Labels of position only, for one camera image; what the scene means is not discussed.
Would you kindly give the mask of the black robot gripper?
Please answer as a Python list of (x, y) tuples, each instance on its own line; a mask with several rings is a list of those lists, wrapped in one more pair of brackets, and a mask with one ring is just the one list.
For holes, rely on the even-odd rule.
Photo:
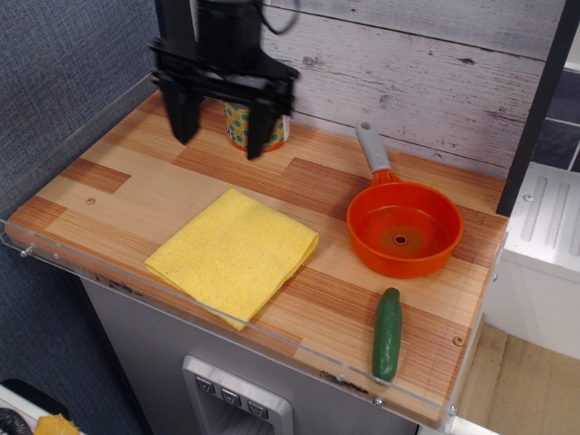
[(206, 97), (250, 107), (247, 158), (262, 152), (277, 121), (294, 109), (298, 71), (267, 55), (262, 31), (271, 25), (261, 1), (190, 1), (195, 41), (155, 39), (156, 84), (174, 137), (186, 145), (197, 133)]

